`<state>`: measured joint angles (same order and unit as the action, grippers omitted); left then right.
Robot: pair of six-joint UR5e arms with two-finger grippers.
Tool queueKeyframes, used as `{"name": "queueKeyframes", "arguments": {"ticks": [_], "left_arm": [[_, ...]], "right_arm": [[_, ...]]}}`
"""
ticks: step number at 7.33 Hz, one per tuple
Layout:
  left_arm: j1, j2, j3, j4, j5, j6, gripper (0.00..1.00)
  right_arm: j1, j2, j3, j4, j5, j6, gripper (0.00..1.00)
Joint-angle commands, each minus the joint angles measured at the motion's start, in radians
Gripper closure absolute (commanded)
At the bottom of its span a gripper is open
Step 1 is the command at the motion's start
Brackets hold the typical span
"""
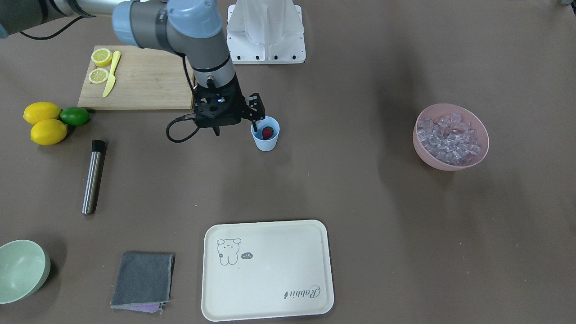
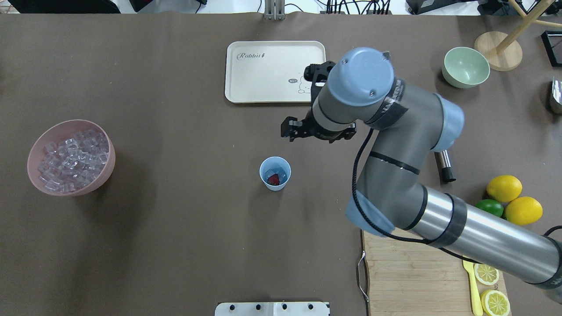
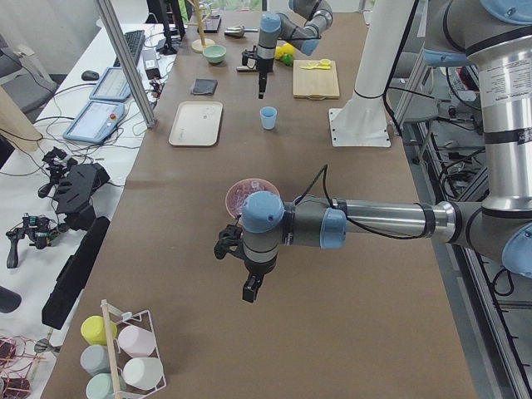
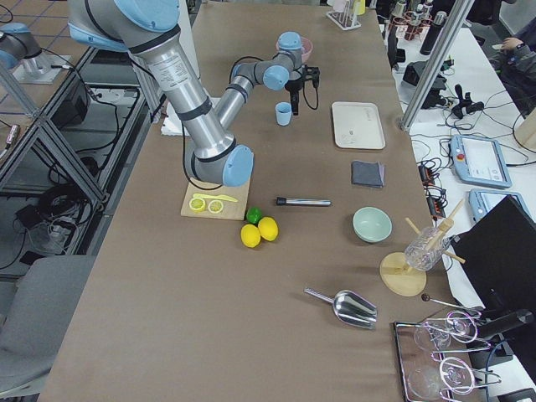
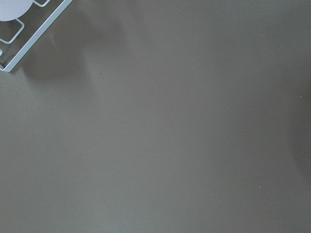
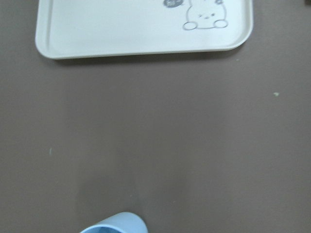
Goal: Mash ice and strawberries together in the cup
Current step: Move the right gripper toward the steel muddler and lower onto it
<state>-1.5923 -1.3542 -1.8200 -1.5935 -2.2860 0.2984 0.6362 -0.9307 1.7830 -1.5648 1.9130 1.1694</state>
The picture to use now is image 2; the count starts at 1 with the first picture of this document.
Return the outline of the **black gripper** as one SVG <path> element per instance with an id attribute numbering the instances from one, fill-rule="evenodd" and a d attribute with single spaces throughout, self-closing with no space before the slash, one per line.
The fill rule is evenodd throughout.
<path id="1" fill-rule="evenodd" d="M 320 140 L 327 140 L 330 144 L 338 140 L 350 140 L 357 133 L 357 124 L 348 125 L 335 123 L 321 111 L 309 110 L 303 120 L 287 116 L 281 123 L 281 138 L 288 138 L 289 142 L 297 138 L 315 136 Z"/>

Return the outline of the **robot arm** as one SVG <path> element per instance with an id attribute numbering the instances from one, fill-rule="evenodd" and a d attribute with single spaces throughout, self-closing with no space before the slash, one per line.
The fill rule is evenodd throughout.
<path id="1" fill-rule="evenodd" d="M 369 47 L 338 62 L 310 64 L 311 108 L 287 117 L 281 136 L 349 140 L 357 120 L 369 127 L 353 163 L 349 221 L 371 234 L 425 244 L 488 264 L 561 302 L 561 243 L 530 232 L 419 182 L 430 152 L 460 136 L 464 113 L 436 93 L 395 75 L 390 55 Z"/>

